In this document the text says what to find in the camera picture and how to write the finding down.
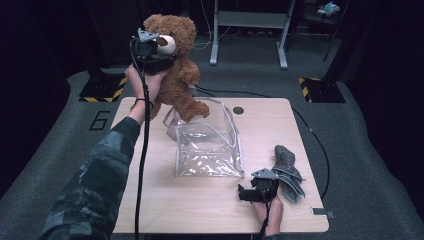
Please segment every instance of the gray floor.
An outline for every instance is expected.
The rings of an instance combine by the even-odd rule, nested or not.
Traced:
[[[202,74],[200,87],[287,98],[321,140],[331,166],[330,184],[323,203],[337,217],[329,220],[330,229],[326,233],[287,234],[286,239],[422,239],[424,224],[402,184],[387,171],[370,144],[361,111],[345,84],[338,83],[345,104],[306,103],[303,98],[298,78],[323,77],[336,48],[329,60],[323,62],[328,43],[319,37],[297,35],[287,53],[289,69],[284,71],[278,64],[276,41],[278,39],[266,37],[226,38],[220,45],[216,66],[209,65],[211,45],[193,50],[191,59]],[[35,239],[39,235],[55,198],[90,148],[110,128],[119,101],[79,102],[78,94],[87,79],[85,72],[69,78],[72,92],[67,106],[1,199],[0,239]],[[132,96],[131,91],[127,84],[120,99]],[[241,93],[214,94],[258,97]],[[104,111],[101,117],[108,119],[105,130],[91,131],[99,111]],[[322,193],[327,179],[324,153],[297,115],[296,120]],[[132,235],[112,235],[112,239],[131,238]]]

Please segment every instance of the transparent plastic pouch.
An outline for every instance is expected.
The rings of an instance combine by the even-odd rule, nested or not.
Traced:
[[[240,137],[231,111],[220,101],[197,100],[209,106],[208,117],[185,122],[171,108],[163,120],[168,136],[177,143],[175,176],[244,178]]]

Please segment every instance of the teddy bear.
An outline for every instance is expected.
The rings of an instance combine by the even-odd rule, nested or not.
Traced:
[[[168,75],[162,80],[150,112],[151,119],[157,116],[161,104],[172,105],[185,122],[195,116],[209,116],[209,107],[194,99],[190,91],[190,86],[194,87],[200,80],[199,68],[188,57],[196,37],[194,22],[187,17],[155,14],[143,24],[146,31],[171,36],[175,42],[175,60]]]

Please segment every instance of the yellow and black tape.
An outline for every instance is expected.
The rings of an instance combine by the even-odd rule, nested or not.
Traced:
[[[312,102],[311,94],[306,86],[306,81],[321,81],[320,78],[299,78],[300,87],[302,88],[303,97],[306,102]]]
[[[128,78],[123,78],[119,83],[115,93],[108,97],[80,97],[81,102],[116,102],[121,96],[124,86],[127,83]]]

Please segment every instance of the table top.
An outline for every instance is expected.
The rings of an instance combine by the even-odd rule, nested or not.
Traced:
[[[301,184],[305,198],[300,197],[297,204],[292,204],[282,195],[280,185],[278,194],[285,206],[281,232],[327,231],[326,216],[311,213],[311,208],[322,208],[323,205],[289,101],[283,98],[213,99],[223,102],[230,110],[234,107],[244,109],[241,115],[233,113],[233,120],[240,133],[245,178],[175,177],[177,144],[166,135],[167,129],[162,122],[170,106],[162,105],[158,116],[150,123],[140,232],[258,233],[262,223],[252,205],[239,200],[237,186],[241,184],[250,189],[252,172],[274,166],[275,145],[283,145],[295,154],[295,167],[306,179]],[[121,101],[112,126],[127,116],[134,100],[129,97]],[[134,232],[143,131],[135,146],[115,233]]]

